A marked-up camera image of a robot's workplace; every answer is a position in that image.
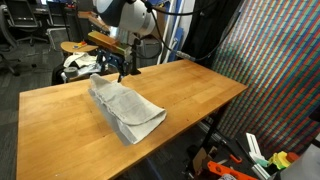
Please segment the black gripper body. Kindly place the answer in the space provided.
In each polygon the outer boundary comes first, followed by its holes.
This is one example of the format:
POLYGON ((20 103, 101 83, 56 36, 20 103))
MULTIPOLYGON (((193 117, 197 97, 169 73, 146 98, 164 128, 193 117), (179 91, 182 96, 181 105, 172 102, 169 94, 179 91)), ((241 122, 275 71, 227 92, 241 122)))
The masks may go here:
POLYGON ((103 55, 105 57, 105 68, 107 65, 111 65, 112 67, 118 70, 119 65, 123 65, 125 74, 129 73, 130 63, 125 61, 121 56, 111 53, 110 51, 100 49, 98 51, 98 55, 103 55))

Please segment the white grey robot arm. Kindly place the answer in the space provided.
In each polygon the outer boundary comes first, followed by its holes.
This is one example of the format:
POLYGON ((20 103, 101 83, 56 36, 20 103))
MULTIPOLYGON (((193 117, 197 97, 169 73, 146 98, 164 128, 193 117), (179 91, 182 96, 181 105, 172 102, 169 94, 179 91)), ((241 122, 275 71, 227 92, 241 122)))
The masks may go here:
MULTIPOLYGON (((137 0, 97 0, 96 9, 99 16, 106 25, 127 31, 132 35, 150 35, 156 27, 157 17, 148 4, 137 0)), ((137 46, 141 40, 137 37, 133 43, 127 43, 129 52, 125 55, 116 53, 112 48, 105 47, 98 51, 97 61, 104 68, 106 64, 115 67, 119 72, 117 82, 125 76, 140 74, 136 68, 136 58, 138 55, 137 46)))

